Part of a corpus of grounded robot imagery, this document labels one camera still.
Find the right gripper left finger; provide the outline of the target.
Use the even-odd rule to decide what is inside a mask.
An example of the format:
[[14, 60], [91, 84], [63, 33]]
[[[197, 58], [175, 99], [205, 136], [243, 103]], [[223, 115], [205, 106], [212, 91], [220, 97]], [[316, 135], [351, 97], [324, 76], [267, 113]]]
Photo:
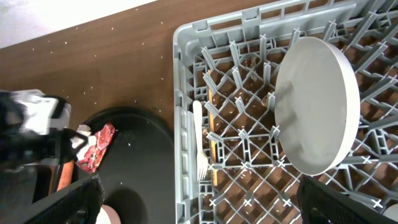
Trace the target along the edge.
[[95, 223], [104, 201], [99, 175], [88, 175], [18, 215], [19, 223]]

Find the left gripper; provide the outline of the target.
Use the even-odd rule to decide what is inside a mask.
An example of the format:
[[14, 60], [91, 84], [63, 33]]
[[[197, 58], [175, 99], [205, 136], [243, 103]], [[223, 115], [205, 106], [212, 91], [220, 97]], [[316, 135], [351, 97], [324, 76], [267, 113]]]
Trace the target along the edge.
[[52, 131], [45, 137], [39, 151], [39, 163], [43, 165], [59, 165], [76, 159], [76, 154], [81, 146], [72, 148], [71, 138], [79, 137], [87, 143], [84, 135], [77, 133], [72, 129], [62, 129]]

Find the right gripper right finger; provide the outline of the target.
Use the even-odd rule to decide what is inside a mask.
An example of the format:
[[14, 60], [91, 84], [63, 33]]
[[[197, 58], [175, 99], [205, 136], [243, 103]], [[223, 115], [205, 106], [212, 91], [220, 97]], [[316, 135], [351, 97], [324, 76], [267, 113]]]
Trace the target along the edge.
[[313, 177], [302, 178], [297, 200], [303, 224], [397, 224]]

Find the white tissue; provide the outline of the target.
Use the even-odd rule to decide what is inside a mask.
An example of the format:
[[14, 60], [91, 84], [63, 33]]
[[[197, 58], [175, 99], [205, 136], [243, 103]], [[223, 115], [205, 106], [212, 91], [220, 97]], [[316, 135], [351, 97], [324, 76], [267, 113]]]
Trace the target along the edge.
[[86, 144], [84, 144], [84, 140], [79, 137], [73, 137], [70, 140], [72, 148], [76, 149], [81, 146], [80, 150], [76, 154], [77, 159], [81, 161], [85, 158], [85, 154], [88, 152], [89, 148], [96, 145], [96, 136], [91, 134], [91, 128], [85, 124], [79, 125], [76, 131], [87, 138]]

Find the orange carrot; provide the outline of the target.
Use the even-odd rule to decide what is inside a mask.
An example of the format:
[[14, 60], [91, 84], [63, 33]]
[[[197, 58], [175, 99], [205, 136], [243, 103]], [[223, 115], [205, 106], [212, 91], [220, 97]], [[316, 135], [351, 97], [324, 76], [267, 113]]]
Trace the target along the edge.
[[72, 182], [73, 169], [74, 169], [74, 161], [69, 161], [64, 163], [62, 168], [62, 173], [60, 176], [60, 180], [58, 182], [57, 191], [62, 190], [63, 188], [69, 186]]

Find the red snack wrapper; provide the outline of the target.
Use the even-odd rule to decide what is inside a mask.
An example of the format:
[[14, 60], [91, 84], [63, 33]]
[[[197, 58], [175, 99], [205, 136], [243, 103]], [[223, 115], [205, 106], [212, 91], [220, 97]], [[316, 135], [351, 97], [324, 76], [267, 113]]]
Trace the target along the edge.
[[76, 154], [76, 165], [89, 174], [94, 173], [100, 166], [116, 129], [111, 123], [106, 123], [100, 131], [92, 134], [89, 126], [81, 124], [76, 131], [88, 138], [88, 142]]

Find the grey plate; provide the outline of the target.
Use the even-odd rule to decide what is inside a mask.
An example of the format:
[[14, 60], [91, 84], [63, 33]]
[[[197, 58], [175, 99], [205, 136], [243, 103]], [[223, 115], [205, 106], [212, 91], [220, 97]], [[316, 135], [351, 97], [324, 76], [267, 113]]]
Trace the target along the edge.
[[358, 132], [359, 88], [344, 53], [303, 37], [284, 56], [275, 86], [275, 123], [290, 163], [320, 175], [348, 155]]

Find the white plastic fork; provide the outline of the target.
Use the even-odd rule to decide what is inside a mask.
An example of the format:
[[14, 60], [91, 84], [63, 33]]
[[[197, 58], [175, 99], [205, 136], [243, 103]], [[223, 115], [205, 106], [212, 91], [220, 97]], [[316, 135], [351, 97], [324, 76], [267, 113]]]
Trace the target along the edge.
[[193, 102], [193, 119], [197, 145], [197, 180], [201, 181], [206, 177], [206, 173], [208, 170], [208, 158], [203, 151], [203, 112], [202, 105], [198, 100], [195, 100]]

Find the pink bowl with food scraps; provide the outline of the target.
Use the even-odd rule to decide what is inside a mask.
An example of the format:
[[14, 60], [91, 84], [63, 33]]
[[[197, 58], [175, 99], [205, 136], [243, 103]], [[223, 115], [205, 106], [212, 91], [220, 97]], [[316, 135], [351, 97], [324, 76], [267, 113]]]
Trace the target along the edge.
[[121, 224], [121, 219], [114, 208], [102, 205], [96, 218], [96, 224]]

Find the white cup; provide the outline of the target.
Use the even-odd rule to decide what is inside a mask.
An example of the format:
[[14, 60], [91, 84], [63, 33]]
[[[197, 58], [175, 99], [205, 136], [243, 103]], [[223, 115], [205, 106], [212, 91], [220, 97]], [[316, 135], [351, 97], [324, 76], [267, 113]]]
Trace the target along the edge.
[[398, 222], [398, 204], [396, 203], [388, 207], [384, 211], [383, 215], [391, 220], [394, 220], [395, 222]]

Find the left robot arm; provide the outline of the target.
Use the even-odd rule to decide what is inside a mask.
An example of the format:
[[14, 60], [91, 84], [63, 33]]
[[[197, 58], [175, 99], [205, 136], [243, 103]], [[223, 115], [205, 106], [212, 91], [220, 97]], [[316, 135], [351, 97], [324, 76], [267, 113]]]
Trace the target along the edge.
[[1, 91], [1, 170], [56, 166], [74, 160], [89, 143], [70, 129], [71, 105], [38, 89]]

